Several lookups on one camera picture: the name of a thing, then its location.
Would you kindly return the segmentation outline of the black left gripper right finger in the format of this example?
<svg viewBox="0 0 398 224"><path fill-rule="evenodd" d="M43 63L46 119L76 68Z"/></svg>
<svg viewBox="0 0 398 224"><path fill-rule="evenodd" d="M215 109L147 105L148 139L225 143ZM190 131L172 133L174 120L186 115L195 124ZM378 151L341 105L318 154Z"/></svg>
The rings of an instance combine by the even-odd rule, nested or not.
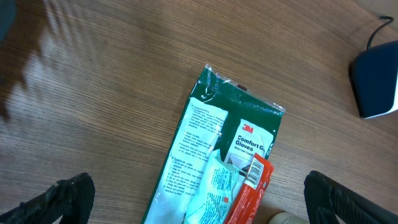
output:
<svg viewBox="0 0 398 224"><path fill-rule="evenodd" d="M304 181L310 224L397 224L397 215L360 196L318 171Z"/></svg>

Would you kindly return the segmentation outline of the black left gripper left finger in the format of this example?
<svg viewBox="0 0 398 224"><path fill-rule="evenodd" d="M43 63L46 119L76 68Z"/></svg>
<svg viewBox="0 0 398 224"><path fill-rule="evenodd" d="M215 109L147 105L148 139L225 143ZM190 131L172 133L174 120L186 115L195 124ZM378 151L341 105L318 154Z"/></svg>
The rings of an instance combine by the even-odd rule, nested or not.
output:
<svg viewBox="0 0 398 224"><path fill-rule="evenodd" d="M44 193L1 215L1 223L87 224L95 199L95 185L87 172L51 185Z"/></svg>

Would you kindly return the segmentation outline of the red white tissue pack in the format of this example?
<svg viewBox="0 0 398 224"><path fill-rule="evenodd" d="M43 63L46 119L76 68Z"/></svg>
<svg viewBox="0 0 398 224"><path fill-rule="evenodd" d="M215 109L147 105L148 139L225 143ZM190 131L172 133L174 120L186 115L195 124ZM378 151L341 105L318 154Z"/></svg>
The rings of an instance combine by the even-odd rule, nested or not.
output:
<svg viewBox="0 0 398 224"><path fill-rule="evenodd" d="M281 212L274 215L268 224L310 224L308 220L304 220L292 213Z"/></svg>

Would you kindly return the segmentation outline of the red white tube packet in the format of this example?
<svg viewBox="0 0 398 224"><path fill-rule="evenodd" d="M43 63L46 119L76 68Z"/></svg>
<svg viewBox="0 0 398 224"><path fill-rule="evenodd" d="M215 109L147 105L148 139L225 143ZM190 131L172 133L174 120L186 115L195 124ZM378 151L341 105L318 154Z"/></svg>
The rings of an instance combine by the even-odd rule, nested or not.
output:
<svg viewBox="0 0 398 224"><path fill-rule="evenodd" d="M224 224L251 224L271 180L274 166L255 153L248 174Z"/></svg>

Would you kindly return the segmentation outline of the clear teal wipes packet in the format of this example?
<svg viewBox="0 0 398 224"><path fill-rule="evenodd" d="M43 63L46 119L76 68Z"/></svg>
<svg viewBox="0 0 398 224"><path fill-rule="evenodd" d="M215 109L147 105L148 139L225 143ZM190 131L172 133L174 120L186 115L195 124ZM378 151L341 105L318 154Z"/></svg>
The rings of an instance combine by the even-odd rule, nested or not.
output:
<svg viewBox="0 0 398 224"><path fill-rule="evenodd" d="M203 177L185 214L184 224L223 224L233 203L239 169L211 153Z"/></svg>

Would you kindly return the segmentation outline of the green 3M gloves package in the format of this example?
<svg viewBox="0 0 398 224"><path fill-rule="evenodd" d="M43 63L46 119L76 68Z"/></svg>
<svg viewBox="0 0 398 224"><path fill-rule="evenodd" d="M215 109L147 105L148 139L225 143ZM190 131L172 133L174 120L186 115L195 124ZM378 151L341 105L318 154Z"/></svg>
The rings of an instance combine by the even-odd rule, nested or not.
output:
<svg viewBox="0 0 398 224"><path fill-rule="evenodd" d="M284 111L207 65L187 98L143 223L184 223L209 157L218 149L224 163L239 169L234 203L255 153L269 157Z"/></svg>

